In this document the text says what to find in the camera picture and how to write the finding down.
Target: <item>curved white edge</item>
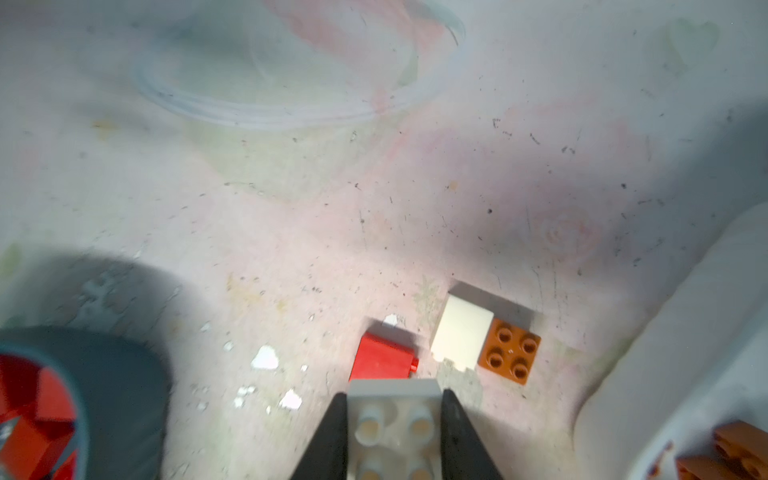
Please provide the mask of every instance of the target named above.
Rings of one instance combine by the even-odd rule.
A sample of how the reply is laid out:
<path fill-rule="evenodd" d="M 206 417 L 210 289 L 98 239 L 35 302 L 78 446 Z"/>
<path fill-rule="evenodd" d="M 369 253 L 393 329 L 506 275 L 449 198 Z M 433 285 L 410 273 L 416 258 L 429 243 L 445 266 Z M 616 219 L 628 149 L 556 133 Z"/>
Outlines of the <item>curved white edge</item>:
<path fill-rule="evenodd" d="M 761 325 L 768 204 L 735 219 L 586 401 L 574 427 L 585 478 L 645 478 L 667 423 L 696 402 Z"/>

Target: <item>scuff mark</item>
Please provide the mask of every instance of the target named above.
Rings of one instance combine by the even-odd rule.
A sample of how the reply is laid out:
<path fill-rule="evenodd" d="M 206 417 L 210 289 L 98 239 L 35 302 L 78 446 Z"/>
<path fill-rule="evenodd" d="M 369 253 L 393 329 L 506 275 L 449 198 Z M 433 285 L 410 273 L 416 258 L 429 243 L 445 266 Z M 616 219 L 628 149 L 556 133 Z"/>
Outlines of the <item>scuff mark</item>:
<path fill-rule="evenodd" d="M 538 295 L 541 299 L 541 310 L 544 310 L 544 290 L 541 289 L 541 277 L 538 275 L 538 272 L 534 267 L 531 267 L 531 271 L 536 275 L 536 280 L 538 280 Z"/>

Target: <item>white debris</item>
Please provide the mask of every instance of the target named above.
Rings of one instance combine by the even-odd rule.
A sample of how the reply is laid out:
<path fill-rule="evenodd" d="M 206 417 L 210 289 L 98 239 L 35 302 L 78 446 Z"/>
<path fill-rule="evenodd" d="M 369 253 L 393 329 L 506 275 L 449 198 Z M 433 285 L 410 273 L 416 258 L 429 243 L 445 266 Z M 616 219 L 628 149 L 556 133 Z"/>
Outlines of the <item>white debris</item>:
<path fill-rule="evenodd" d="M 278 365 L 275 349 L 269 345 L 262 346 L 250 363 L 250 367 L 254 370 L 275 370 Z"/>
<path fill-rule="evenodd" d="M 385 316 L 384 323 L 386 325 L 397 326 L 397 315 L 390 313 L 389 315 Z"/>
<path fill-rule="evenodd" d="M 293 389 L 288 390 L 278 405 L 284 409 L 298 410 L 301 406 L 301 397 L 298 396 L 296 392 L 293 391 Z"/>
<path fill-rule="evenodd" d="M 256 392 L 255 386 L 253 385 L 241 386 L 239 389 L 237 389 L 237 396 L 247 396 L 253 392 Z"/>

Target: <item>lego brick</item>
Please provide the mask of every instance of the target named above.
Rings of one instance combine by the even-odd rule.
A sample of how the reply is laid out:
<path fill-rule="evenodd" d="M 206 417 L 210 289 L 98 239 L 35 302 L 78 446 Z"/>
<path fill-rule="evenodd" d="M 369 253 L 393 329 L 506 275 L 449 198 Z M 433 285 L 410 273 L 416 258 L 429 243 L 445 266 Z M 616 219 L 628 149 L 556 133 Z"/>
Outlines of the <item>lego brick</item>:
<path fill-rule="evenodd" d="M 17 356 L 0 355 L 0 423 L 35 406 L 38 366 Z"/>
<path fill-rule="evenodd" d="M 533 368 L 541 337 L 500 319 L 493 319 L 478 365 L 525 385 Z"/>
<path fill-rule="evenodd" d="M 69 391 L 51 367 L 38 374 L 37 420 L 73 422 L 77 415 Z"/>
<path fill-rule="evenodd" d="M 0 450 L 0 464 L 15 480 L 40 480 L 56 465 L 73 433 L 68 423 L 22 416 Z"/>
<path fill-rule="evenodd" d="M 677 480 L 744 480 L 733 473 L 725 464 L 710 457 L 696 456 L 678 458 Z"/>
<path fill-rule="evenodd" d="M 453 361 L 460 372 L 474 369 L 492 320 L 490 310 L 448 295 L 432 341 L 432 356 L 438 362 Z"/>
<path fill-rule="evenodd" d="M 442 478 L 434 379 L 353 380 L 347 394 L 348 478 Z"/>
<path fill-rule="evenodd" d="M 768 479 L 768 433 L 749 423 L 734 422 L 715 430 L 715 450 L 736 471 Z"/>
<path fill-rule="evenodd" d="M 407 379 L 418 367 L 413 350 L 366 333 L 360 339 L 349 379 Z"/>
<path fill-rule="evenodd" d="M 78 461 L 78 452 L 75 450 L 72 455 L 61 464 L 61 467 L 56 469 L 56 473 L 53 474 L 51 480 L 74 480 L 74 467 Z"/>

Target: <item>pink stain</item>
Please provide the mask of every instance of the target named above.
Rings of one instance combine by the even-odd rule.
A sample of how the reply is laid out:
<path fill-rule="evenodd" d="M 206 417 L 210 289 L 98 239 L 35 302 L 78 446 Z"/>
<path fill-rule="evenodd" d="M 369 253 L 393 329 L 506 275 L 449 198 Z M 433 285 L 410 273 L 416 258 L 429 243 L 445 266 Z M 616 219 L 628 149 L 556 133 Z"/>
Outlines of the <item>pink stain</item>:
<path fill-rule="evenodd" d="M 354 35 L 343 29 L 340 12 L 354 9 L 361 21 L 368 16 L 386 25 L 425 54 L 445 33 L 445 27 L 428 19 L 411 18 L 403 0 L 263 0 L 290 31 L 313 47 L 342 61 L 358 74 L 365 74 L 373 58 L 382 58 L 388 48 L 376 39 Z"/>

